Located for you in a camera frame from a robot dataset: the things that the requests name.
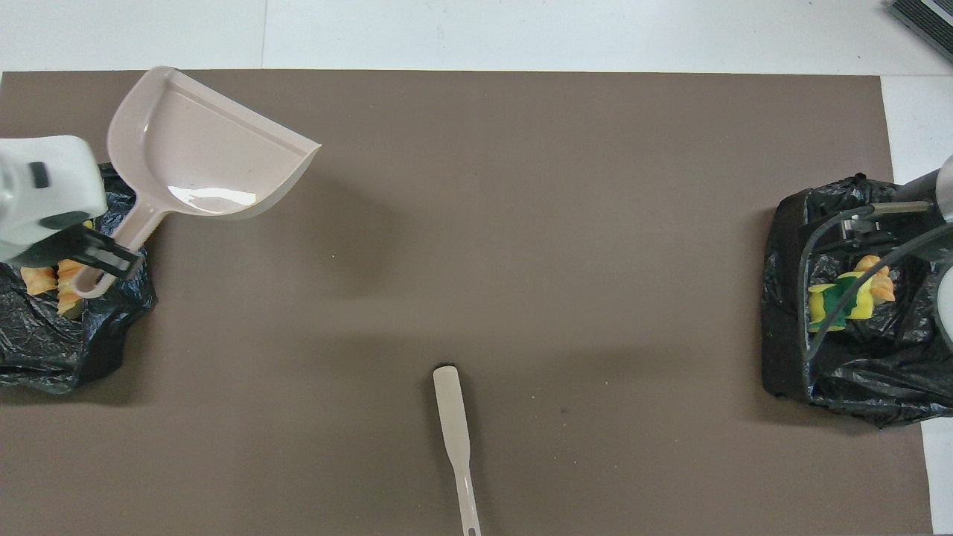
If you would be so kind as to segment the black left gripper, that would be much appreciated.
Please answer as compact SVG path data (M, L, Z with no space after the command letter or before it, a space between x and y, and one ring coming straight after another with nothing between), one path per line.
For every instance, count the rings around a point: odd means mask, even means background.
M93 217L72 211L52 218L54 227L34 220L16 227L16 265L43 268L71 259L117 279L139 278L145 269L145 249L132 249L96 231Z

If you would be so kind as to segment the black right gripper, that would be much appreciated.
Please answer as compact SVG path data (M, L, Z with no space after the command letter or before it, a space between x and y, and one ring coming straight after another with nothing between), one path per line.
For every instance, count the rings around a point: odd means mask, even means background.
M942 210L939 208L938 184L940 170L933 170L898 187L891 198L892 202L923 202L929 204L924 211L908 211L903 217L916 218L925 223L940 223ZM884 254L899 244L892 231L882 228L881 221L849 218L841 224L840 249L850 254Z

